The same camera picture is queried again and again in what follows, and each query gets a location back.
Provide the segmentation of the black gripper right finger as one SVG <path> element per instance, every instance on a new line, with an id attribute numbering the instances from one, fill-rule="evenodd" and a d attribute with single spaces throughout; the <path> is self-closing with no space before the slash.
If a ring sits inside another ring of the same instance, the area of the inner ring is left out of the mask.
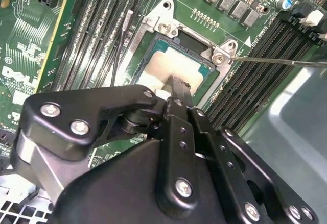
<path id="1" fill-rule="evenodd" d="M 205 156 L 227 223 L 319 223 L 314 210 L 233 130 L 215 130 L 194 107 L 181 83 L 195 129 L 196 152 Z"/>

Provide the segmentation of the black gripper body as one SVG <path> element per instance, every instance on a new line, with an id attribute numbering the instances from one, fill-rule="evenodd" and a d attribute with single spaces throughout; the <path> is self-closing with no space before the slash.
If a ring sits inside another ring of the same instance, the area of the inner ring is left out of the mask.
<path id="1" fill-rule="evenodd" d="M 188 217 L 167 216 L 155 190 L 160 167 L 194 170 L 199 202 Z M 142 142 L 75 179 L 61 193 L 51 223 L 238 223 L 229 200 L 219 197 L 206 161 L 179 144 Z"/>

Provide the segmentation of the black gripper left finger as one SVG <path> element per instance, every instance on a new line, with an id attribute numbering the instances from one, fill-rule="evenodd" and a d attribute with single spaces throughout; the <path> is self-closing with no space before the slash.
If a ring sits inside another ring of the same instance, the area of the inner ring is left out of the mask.
<path id="1" fill-rule="evenodd" d="M 194 132 L 179 78 L 167 99 L 143 85 L 35 94 L 23 104 L 10 155 L 14 170 L 44 189 L 55 208 L 78 177 L 142 142 L 179 144 L 195 154 Z M 169 217 L 187 217 L 199 201 L 197 173 L 160 167 L 155 197 Z"/>

